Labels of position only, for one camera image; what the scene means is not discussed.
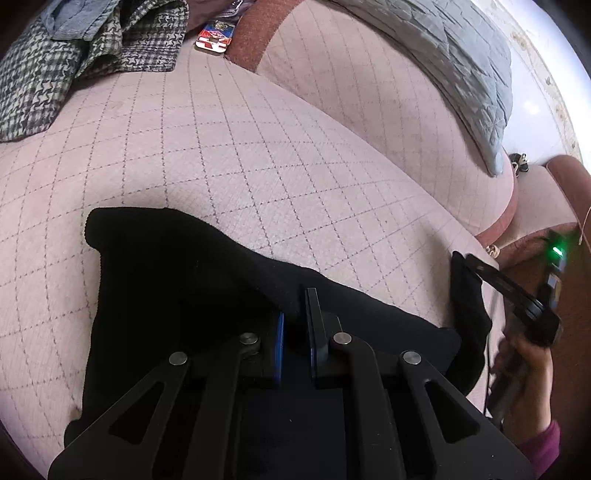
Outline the purple sleeve forearm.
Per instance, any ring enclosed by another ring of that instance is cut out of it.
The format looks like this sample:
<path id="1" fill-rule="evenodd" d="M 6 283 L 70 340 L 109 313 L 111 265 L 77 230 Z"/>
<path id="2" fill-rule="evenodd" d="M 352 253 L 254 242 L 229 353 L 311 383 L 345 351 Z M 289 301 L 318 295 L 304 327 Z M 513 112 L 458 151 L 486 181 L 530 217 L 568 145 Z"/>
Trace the purple sleeve forearm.
<path id="1" fill-rule="evenodd" d="M 517 446 L 530 462 L 536 479 L 539 479 L 559 457 L 560 439 L 560 426 L 556 420 L 552 420 L 542 433 Z"/>

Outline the right hand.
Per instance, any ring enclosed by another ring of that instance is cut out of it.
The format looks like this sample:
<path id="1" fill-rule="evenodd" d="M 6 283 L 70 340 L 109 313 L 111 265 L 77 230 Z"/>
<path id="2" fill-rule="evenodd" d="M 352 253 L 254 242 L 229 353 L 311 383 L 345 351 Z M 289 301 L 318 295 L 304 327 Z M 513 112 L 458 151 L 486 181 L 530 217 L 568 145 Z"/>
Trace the right hand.
<path id="1" fill-rule="evenodd" d="M 550 348 L 532 344 L 522 333 L 505 333 L 493 371 L 505 373 L 514 354 L 522 358 L 525 373 L 505 415 L 503 429 L 508 438 L 520 444 L 546 431 L 552 422 L 553 359 Z"/>

